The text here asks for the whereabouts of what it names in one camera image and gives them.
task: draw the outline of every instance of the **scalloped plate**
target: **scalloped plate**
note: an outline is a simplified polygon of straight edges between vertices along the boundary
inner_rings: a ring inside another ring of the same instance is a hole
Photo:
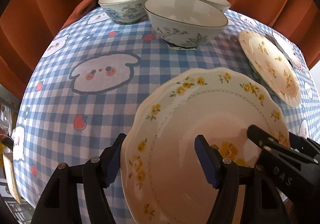
[[[122,186],[134,220],[206,223],[218,191],[206,181],[194,139],[202,134],[223,157],[253,167],[261,150],[247,138],[251,124],[290,147],[283,114],[266,89],[226,68],[191,69],[153,92],[121,148]],[[234,219],[241,218],[240,194]]]
[[[239,42],[273,92],[289,106],[297,107],[301,101],[299,82],[283,53],[267,38],[249,30],[239,33]]]

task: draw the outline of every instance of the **red strawberry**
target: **red strawberry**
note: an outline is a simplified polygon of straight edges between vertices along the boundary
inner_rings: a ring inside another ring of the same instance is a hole
[[[84,114],[78,114],[73,122],[73,126],[76,130],[84,130],[87,126],[88,116]]]
[[[109,37],[115,37],[118,34],[119,34],[119,31],[111,31],[108,36]]]
[[[144,35],[142,37],[142,40],[144,41],[152,41],[152,40],[155,40],[157,37],[153,34],[148,34],[148,35]]]
[[[38,175],[38,170],[37,170],[36,166],[30,167],[30,171],[31,171],[33,176],[37,176]]]
[[[36,91],[40,91],[43,87],[43,81],[38,82],[37,87],[36,87]]]

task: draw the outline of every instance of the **table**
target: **table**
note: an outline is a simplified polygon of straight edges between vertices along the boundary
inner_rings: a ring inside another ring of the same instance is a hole
[[[224,66],[268,87],[250,67],[237,35],[247,29],[274,42],[274,30],[234,11],[227,11],[226,16],[229,25],[198,50],[171,50],[147,18],[120,25],[101,8],[60,31],[39,61],[21,103],[17,131],[23,134],[21,140],[15,140],[14,161],[21,195],[36,206],[59,163],[78,165],[100,155],[119,133],[130,131],[139,104],[150,93],[190,68]],[[292,46],[303,66],[303,70],[294,68],[301,103],[292,108],[269,92],[282,109],[289,131],[299,134],[302,126],[305,135],[319,142],[319,94],[301,51],[295,44]],[[103,73],[108,76],[116,70],[124,73],[103,84],[96,74],[99,70],[106,70]],[[106,196],[116,223],[134,223],[120,173]],[[79,205],[83,223],[90,223],[82,189]]]

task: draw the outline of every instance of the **chain pattern on plate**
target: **chain pattern on plate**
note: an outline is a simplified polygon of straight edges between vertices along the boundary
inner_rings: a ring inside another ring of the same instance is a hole
[[[243,100],[247,101],[249,104],[251,104],[258,112],[259,114],[262,116],[262,118],[265,120],[267,126],[268,126],[268,129],[269,129],[269,132],[272,134],[272,130],[270,128],[270,125],[269,123],[267,122],[267,119],[265,118],[265,116],[263,115],[262,111],[252,102],[250,101],[248,98],[242,96],[241,94],[239,93],[236,93],[236,92],[233,92],[233,91],[229,91],[229,90],[225,90],[225,89],[210,89],[210,90],[205,90],[205,91],[201,91],[201,92],[197,92],[195,94],[191,94],[185,102],[187,102],[188,100],[191,100],[192,98],[194,97],[197,97],[199,95],[202,95],[202,94],[206,94],[206,93],[213,93],[213,92],[224,92],[224,93],[229,93],[229,94],[233,94],[233,95],[236,95],[240,98],[242,98]],[[169,116],[171,114],[174,113],[174,111],[179,108],[181,105],[181,103],[179,103],[176,107],[174,107],[172,109],[172,111],[168,114],[167,117],[164,118],[164,121],[160,124],[160,126],[158,127],[157,129],[157,132],[161,130],[162,126],[167,122],[167,119],[170,118]],[[151,191],[153,193],[153,196],[155,198],[155,201],[157,202],[158,206],[166,213],[166,215],[172,219],[172,220],[175,220],[176,222],[178,222],[179,224],[186,224],[180,220],[178,220],[176,217],[174,217],[173,215],[171,215],[161,204],[160,204],[160,201],[157,199],[157,194],[156,194],[156,191],[153,187],[153,182],[152,182],[152,178],[151,178],[151,161],[152,161],[152,154],[153,154],[153,148],[155,147],[155,143],[156,143],[156,140],[157,140],[157,134],[154,136],[153,138],[153,141],[152,141],[152,145],[151,145],[151,149],[150,149],[150,153],[149,153],[149,159],[148,159],[148,176],[149,176],[149,182],[150,182],[150,188],[151,188]]]

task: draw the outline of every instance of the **metal rivet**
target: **metal rivet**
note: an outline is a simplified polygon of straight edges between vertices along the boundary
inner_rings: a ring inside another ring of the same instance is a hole
[[[91,158],[91,163],[98,163],[100,161],[100,157]]]
[[[262,170],[263,170],[263,166],[261,166],[261,165],[256,165],[256,168],[257,168],[259,171],[262,171]]]
[[[232,160],[229,158],[223,158],[222,162],[225,163],[226,165],[229,165],[229,164],[231,164]]]
[[[59,168],[59,169],[64,169],[66,166],[67,166],[66,163],[60,163],[60,164],[58,165],[58,168]]]
[[[268,146],[264,146],[263,148],[264,148],[265,150],[269,151],[269,152],[271,151],[271,148],[268,147]]]

